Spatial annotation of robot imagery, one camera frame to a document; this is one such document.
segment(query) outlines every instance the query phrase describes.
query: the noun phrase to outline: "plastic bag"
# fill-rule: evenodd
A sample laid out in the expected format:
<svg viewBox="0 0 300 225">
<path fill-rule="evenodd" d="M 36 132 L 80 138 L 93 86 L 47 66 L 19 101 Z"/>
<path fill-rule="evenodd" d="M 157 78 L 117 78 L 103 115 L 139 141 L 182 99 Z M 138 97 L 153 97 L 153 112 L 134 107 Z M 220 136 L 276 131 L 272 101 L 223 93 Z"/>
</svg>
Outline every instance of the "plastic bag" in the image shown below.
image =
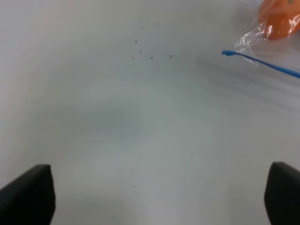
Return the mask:
<svg viewBox="0 0 300 225">
<path fill-rule="evenodd" d="M 250 28 L 222 54 L 300 78 L 300 0 L 264 0 Z"/>
</svg>

